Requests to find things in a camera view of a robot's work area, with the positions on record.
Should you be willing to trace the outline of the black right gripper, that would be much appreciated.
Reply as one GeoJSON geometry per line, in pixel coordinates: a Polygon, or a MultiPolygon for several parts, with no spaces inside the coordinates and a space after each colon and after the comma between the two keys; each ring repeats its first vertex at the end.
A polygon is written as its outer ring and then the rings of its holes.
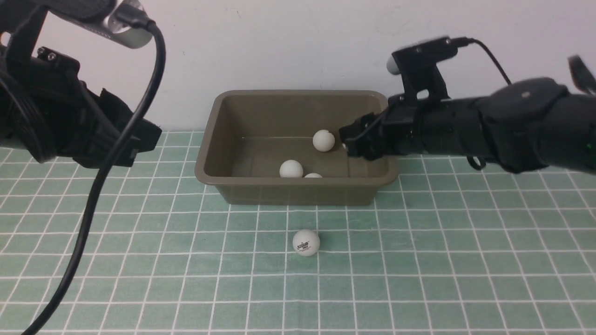
{"type": "Polygon", "coordinates": [[[447,140],[430,131],[426,121],[441,114],[446,99],[426,98],[413,104],[390,103],[382,113],[368,113],[339,129],[347,155],[376,161],[386,155],[447,155],[447,140]],[[359,136],[359,141],[351,139],[359,136]]]}

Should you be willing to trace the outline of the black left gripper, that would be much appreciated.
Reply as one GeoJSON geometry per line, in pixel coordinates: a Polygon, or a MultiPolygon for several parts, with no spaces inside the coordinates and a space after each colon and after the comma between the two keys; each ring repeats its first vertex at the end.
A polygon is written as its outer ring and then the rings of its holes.
{"type": "MultiPolygon", "coordinates": [[[[128,105],[106,89],[93,93],[78,77],[79,61],[54,50],[4,61],[4,72],[28,94],[36,114],[25,116],[2,88],[1,144],[27,150],[39,163],[61,157],[99,169],[133,116],[128,105]]],[[[161,135],[160,127],[140,119],[123,152],[153,151],[161,135]]]]}

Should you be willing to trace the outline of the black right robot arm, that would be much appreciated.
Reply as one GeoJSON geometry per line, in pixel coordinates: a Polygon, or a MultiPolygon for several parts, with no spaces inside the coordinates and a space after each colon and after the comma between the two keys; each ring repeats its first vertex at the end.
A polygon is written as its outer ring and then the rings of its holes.
{"type": "Polygon", "coordinates": [[[350,157],[456,155],[521,174],[549,166],[595,173],[595,96],[572,94],[550,78],[528,79],[490,96],[417,102],[397,99],[382,113],[341,127],[350,157]]]}

